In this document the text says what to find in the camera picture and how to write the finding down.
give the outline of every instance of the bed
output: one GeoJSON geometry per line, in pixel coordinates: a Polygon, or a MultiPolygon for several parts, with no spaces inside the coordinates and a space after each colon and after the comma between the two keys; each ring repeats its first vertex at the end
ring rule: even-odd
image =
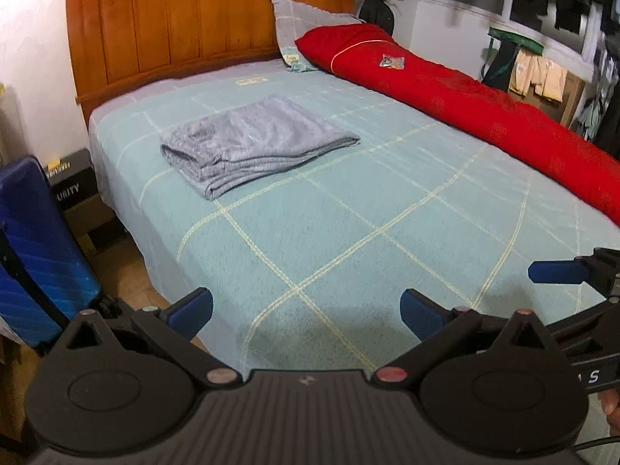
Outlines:
{"type": "MultiPolygon", "coordinates": [[[[353,0],[297,1],[353,11],[353,0]]],[[[618,247],[613,222],[420,111],[323,71],[287,71],[269,0],[67,0],[67,29],[100,193],[167,300],[210,288],[199,337],[245,375],[373,371],[417,343],[399,318],[409,287],[444,307],[532,307],[544,322],[602,300],[588,286],[535,286],[526,270],[618,247]],[[163,159],[163,129],[270,94],[360,144],[215,202],[163,159]]],[[[584,438],[601,436],[596,403],[590,418],[584,438]]]]}

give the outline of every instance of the finger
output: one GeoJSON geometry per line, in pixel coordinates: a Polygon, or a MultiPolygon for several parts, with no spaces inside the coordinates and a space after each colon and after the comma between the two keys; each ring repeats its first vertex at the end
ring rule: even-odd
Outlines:
{"type": "Polygon", "coordinates": [[[616,410],[618,407],[618,402],[620,402],[620,397],[618,396],[618,392],[616,390],[607,390],[604,392],[600,392],[598,394],[598,399],[601,401],[601,407],[603,408],[603,412],[609,416],[616,410]]]}
{"type": "Polygon", "coordinates": [[[620,409],[616,409],[612,414],[607,416],[607,423],[613,429],[620,429],[620,409]]]}

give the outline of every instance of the window frame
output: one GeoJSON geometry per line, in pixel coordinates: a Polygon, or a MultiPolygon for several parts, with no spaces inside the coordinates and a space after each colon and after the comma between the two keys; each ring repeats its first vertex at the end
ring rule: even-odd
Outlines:
{"type": "Polygon", "coordinates": [[[602,15],[602,8],[596,3],[593,3],[590,6],[590,14],[588,15],[588,24],[584,36],[584,46],[582,48],[582,52],[579,53],[538,31],[530,29],[523,24],[519,24],[518,22],[511,21],[510,11],[512,8],[512,0],[503,1],[501,15],[494,12],[489,12],[488,10],[480,9],[478,7],[473,7],[472,5],[457,2],[455,0],[421,1],[427,3],[435,3],[444,7],[450,7],[452,9],[458,9],[463,12],[470,12],[482,16],[485,19],[488,19],[489,25],[493,27],[496,27],[498,29],[506,29],[507,31],[514,31],[541,43],[545,47],[544,55],[548,56],[550,59],[554,59],[558,63],[566,62],[565,60],[567,59],[570,61],[570,63],[579,65],[579,70],[581,71],[574,72],[578,76],[592,77],[594,74],[594,55],[596,54],[596,48],[598,46],[598,41],[601,34],[600,27],[602,15]]]}

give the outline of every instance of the red bolster pillow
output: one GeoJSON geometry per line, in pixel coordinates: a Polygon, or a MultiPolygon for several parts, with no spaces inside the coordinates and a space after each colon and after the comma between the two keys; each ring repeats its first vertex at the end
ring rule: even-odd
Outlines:
{"type": "Polygon", "coordinates": [[[620,162],[509,94],[426,61],[374,24],[323,26],[296,42],[312,63],[495,145],[620,225],[620,162]],[[404,69],[379,66],[404,57],[404,69]]]}

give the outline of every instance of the pillow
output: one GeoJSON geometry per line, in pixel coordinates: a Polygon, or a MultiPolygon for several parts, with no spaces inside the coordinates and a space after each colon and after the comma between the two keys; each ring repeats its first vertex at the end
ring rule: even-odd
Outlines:
{"type": "Polygon", "coordinates": [[[271,0],[274,6],[275,34],[284,62],[294,72],[311,72],[313,66],[300,54],[295,40],[306,32],[320,26],[359,24],[361,21],[350,14],[332,14],[293,0],[271,0]]]}

